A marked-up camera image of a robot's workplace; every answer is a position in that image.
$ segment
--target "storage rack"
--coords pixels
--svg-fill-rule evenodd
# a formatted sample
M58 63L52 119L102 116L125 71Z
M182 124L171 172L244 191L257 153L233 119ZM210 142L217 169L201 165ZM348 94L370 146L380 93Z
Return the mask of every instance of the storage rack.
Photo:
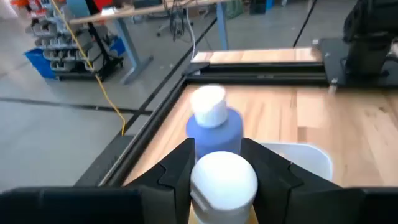
M50 68L54 71L56 78L59 80L94 78L95 74L98 74L100 79L104 80L112 73L115 66L123 66L123 58L110 52L109 46L104 44L93 24L69 25L94 67L94 72L92 72L51 1L40 0L39 3L40 14L33 12L34 17L38 20L36 23L32 23L26 31L37 37L35 45L37 48L43 49L44 58L50 61ZM56 4L67 21L73 18L66 1L56 1ZM102 25L97 28L101 31L102 37L107 36L106 26Z

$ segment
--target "concrete floor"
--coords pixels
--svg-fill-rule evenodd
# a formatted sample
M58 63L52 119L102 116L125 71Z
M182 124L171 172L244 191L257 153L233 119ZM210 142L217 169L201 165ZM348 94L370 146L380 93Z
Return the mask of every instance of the concrete floor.
M307 46L317 37L339 36L343 21L354 0L318 0L298 46ZM291 47L308 12L308 3L289 0L265 15L247 13L227 21L230 49ZM215 17L192 18L196 37ZM138 109L154 91L191 44L172 42L165 30L155 33L162 20L129 24L132 39L141 57L154 56L150 66L130 85L119 83L129 70L125 61L104 85L110 98L121 108ZM54 103L108 106L94 81L44 80L23 53L34 47L34 38L24 30L27 19L1 18L0 28L0 191L20 186L73 185L121 128L112 112L80 110L62 106L5 102L4 98ZM206 35L197 50L221 49L217 26ZM188 59L173 74L146 108L154 110L178 80ZM124 114L129 119L133 114ZM127 134L136 134L148 116L140 116Z

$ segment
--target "white bottle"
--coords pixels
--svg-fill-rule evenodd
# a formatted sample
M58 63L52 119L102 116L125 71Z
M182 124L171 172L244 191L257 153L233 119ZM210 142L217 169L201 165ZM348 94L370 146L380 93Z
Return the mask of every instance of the white bottle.
M199 224L245 223L256 192L254 169L232 152L207 154L192 169L192 205Z

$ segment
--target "desk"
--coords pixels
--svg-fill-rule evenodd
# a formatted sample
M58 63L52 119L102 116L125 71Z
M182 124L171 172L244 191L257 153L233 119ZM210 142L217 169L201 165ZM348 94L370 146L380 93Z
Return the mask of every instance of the desk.
M209 4L214 4L217 3L217 25L218 25L218 33L221 39L221 45L223 50L228 49L228 36L226 33L226 26L225 26L225 15L224 15L224 10L225 10L225 4L224 2L229 1L229 0L196 0L196 1L189 1L189 0L184 0L181 1L181 5L185 5L185 7L194 7L194 6L204 6L204 5L209 5ZM172 7L173 1L167 1L167 7L171 8ZM142 8L142 9L134 9L133 7L127 7L125 9L120 9L117 13L112 14L112 15L101 15L101 13L88 16L88 17L82 17L78 19L71 19L70 23L71 24L82 24L82 23L87 23L87 22L98 22L98 21L103 21L103 20L114 20L114 24L118 30L118 34L120 38L123 41L123 44L126 48L127 55L130 58L131 64L132 64L132 69L123 77L121 80L122 83L129 83L134 77L136 77L138 74L140 74L143 69L145 69L148 64L153 61L153 56L149 56L148 58L145 58L144 60L140 60L137 50L130 38L129 31L127 29L126 23L123 21L124 17L131 17L131 16L141 16L141 15L146 15L146 14L152 14L156 12L163 12L165 11L164 5L159 5L159 6L153 6L153 7L147 7L147 8Z
M194 62L321 62L310 48L199 52ZM192 115L187 85L147 145L125 184L150 169L185 138ZM398 92L327 88L225 85L227 104L241 113L244 136L264 141L307 142L333 161L333 182L343 186L398 186Z

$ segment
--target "orange object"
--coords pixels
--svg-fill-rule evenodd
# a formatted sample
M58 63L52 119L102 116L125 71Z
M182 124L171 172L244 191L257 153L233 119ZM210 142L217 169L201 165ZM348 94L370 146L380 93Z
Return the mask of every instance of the orange object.
M113 3L113 0L94 0L95 5L101 12L102 8Z
M25 7L25 6L29 5L29 0L11 0L10 3L13 6Z

